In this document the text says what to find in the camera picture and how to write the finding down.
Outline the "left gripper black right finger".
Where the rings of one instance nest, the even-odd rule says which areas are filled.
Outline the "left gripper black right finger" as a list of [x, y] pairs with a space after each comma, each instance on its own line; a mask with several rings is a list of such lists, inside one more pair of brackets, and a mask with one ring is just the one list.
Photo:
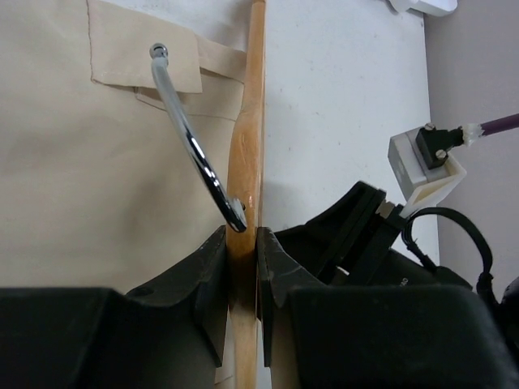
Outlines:
[[264, 363], [275, 388], [515, 388], [490, 312], [459, 286], [328, 286], [257, 241]]

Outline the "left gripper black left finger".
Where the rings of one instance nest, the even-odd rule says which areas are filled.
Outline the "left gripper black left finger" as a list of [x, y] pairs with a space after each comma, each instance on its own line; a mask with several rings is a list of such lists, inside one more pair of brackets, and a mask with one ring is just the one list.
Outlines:
[[127, 294], [1, 291], [4, 388], [211, 388], [223, 362], [225, 229]]

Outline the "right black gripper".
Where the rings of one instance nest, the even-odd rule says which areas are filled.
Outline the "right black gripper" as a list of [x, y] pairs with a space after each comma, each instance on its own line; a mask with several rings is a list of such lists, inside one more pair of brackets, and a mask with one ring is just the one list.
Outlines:
[[448, 284], [469, 288], [456, 272], [435, 264], [413, 239], [414, 222], [442, 216], [460, 226], [474, 242], [483, 271], [473, 289], [501, 324], [518, 322], [518, 286], [510, 284], [501, 301], [492, 288], [493, 255], [474, 223], [451, 208], [425, 207], [401, 214], [380, 189], [357, 182], [335, 204], [305, 224], [277, 232], [285, 252], [325, 284]]

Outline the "wooden clothes hanger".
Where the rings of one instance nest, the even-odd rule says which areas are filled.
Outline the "wooden clothes hanger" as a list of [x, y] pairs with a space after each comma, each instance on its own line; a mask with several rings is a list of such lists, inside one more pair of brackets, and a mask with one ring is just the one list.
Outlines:
[[200, 146], [174, 89], [167, 67], [168, 50], [150, 50], [152, 78], [179, 138], [227, 223], [226, 251], [230, 277], [229, 312], [234, 333], [237, 388], [256, 386], [257, 281], [256, 233], [260, 224], [264, 173], [266, 3], [254, 1], [248, 32], [242, 104], [232, 132], [227, 183], [221, 184]]

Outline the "beige trousers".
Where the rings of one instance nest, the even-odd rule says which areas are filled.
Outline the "beige trousers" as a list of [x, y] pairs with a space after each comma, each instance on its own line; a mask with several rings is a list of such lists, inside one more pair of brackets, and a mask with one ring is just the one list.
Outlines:
[[221, 184], [246, 54], [108, 1], [1, 4], [1, 291], [121, 294], [227, 223], [152, 78], [167, 71]]

